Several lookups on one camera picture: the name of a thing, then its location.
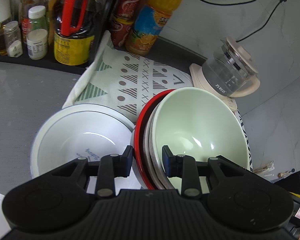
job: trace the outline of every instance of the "dish towel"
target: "dish towel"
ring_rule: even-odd
[[[77,104],[108,106],[136,123],[142,108],[154,95],[192,86],[187,73],[114,49],[110,32],[105,31],[93,63],[76,82],[62,108]],[[245,133],[239,112],[234,114]],[[250,150],[249,160],[252,169]]]

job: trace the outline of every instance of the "stacked bowls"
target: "stacked bowls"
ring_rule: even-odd
[[[162,146],[174,155],[197,161],[222,155],[249,170],[244,133],[231,110],[216,96],[193,87],[167,90],[152,98],[141,111],[133,135],[135,174],[148,189],[181,190],[180,178],[167,178],[162,164]],[[200,177],[208,193],[205,177]]]

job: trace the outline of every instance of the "white wall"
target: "white wall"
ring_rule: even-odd
[[[242,119],[254,168],[274,160],[271,180],[300,170],[300,77]]]
[[[258,0],[247,5],[221,7],[199,0],[183,0],[161,36],[209,57],[225,36],[236,39],[261,27],[277,2]],[[280,5],[267,26],[241,44],[252,55],[261,80],[255,93],[237,100],[240,112],[245,114],[300,76],[300,0],[288,0]]]

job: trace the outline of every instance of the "teapot lid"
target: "teapot lid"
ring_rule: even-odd
[[[257,67],[255,63],[251,59],[251,55],[234,39],[231,37],[226,38],[227,43],[231,46],[234,50],[235,54],[240,57],[240,59],[255,73],[258,74]]]

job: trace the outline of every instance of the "red bottle handle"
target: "red bottle handle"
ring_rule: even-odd
[[[61,17],[61,28],[60,33],[64,36],[70,36],[70,34],[77,32],[83,22],[84,14],[86,12],[87,3],[88,0],[83,0],[81,5],[81,11],[80,11],[80,17],[79,21],[76,27],[72,27],[71,24],[71,18],[72,18],[72,12],[74,8],[74,2],[75,0],[65,0],[63,5],[63,11],[62,11],[62,17]]]

